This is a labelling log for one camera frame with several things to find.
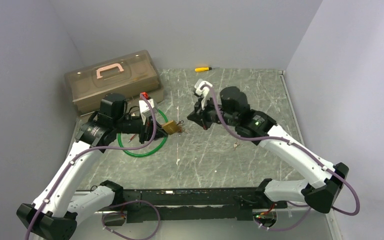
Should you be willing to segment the brass padlock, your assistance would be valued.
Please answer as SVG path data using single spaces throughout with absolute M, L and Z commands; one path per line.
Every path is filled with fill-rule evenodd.
M 174 120 L 162 124 L 161 127 L 168 135 L 173 135 L 182 131 L 182 127 Z

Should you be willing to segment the green cable lock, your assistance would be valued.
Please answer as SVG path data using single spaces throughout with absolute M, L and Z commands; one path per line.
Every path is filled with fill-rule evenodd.
M 134 109 L 134 108 L 139 108 L 139 106 L 136 106 L 136 105 L 135 105 L 135 106 L 132 106 L 132 107 L 129 109 L 128 112 L 130 113 L 131 110 Z M 161 110 L 158 110 L 158 113 L 163 117 L 165 123 L 168 123 L 168 122 L 169 122 L 168 118 L 166 117 L 166 115 L 165 115 Z M 123 146 L 123 143 L 122 143 L 121 133 L 118 133 L 118 134 L 117 134 L 116 139 L 117 139 L 117 143 L 118 143 L 119 147 L 120 147 L 120 148 L 123 148 L 124 146 Z M 128 155 L 128 156 L 130 156 L 130 157 L 134 157 L 134 158 L 145 158 L 145 157 L 149 157 L 149 156 L 155 154 L 156 152 L 158 152 L 158 151 L 159 151 L 159 150 L 166 144 L 167 140 L 168 140 L 168 137 L 164 137 L 163 140 L 159 143 L 159 145 L 158 145 L 157 147 L 155 147 L 154 149 L 152 149 L 152 150 L 150 150 L 150 151 L 148 151 L 148 152 L 146 152 L 146 153 L 133 153 L 133 152 L 130 152 L 130 151 L 128 151 L 128 150 L 123 150 L 123 152 L 124 152 L 126 155 Z

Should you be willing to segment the bunch of small keys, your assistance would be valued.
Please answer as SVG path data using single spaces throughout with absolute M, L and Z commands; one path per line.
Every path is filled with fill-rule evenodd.
M 238 147 L 240 147 L 242 144 L 239 142 L 239 141 L 237 141 L 237 142 L 235 142 L 234 144 L 233 144 L 233 149 L 234 150 L 236 150 Z

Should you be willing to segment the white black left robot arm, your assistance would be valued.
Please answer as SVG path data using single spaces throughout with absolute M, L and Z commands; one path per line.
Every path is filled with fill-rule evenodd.
M 138 116 L 129 119 L 125 111 L 126 99 L 121 94 L 110 93 L 101 100 L 99 110 L 80 127 L 65 161 L 47 187 L 32 203 L 23 203 L 17 209 L 16 215 L 26 227 L 25 239 L 35 235 L 44 240 L 68 240 L 95 212 L 106 207 L 117 210 L 125 204 L 123 187 L 109 180 L 73 200 L 87 172 L 111 149 L 118 134 L 143 135 L 150 131 L 141 142 L 142 148 L 158 138 L 158 107 L 147 93 L 140 94 Z

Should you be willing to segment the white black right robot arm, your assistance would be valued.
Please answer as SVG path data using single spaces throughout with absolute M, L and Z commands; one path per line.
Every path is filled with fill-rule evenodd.
M 264 179 L 256 188 L 255 200 L 267 208 L 274 202 L 306 203 L 312 209 L 327 214 L 334 209 L 349 168 L 342 162 L 333 164 L 315 155 L 291 137 L 272 117 L 251 109 L 245 93 L 236 86 L 224 88 L 219 96 L 204 81 L 195 87 L 198 97 L 187 119 L 204 130 L 221 124 L 235 138 L 252 142 L 271 151 L 297 170 L 303 180 L 279 181 Z

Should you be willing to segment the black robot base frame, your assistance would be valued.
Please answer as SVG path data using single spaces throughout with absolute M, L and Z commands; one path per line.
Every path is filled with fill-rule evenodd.
M 158 219 L 252 221 L 260 213 L 288 207 L 285 201 L 269 200 L 257 187 L 124 189 L 115 203 L 127 205 L 110 205 L 102 210 L 122 210 L 128 223 Z

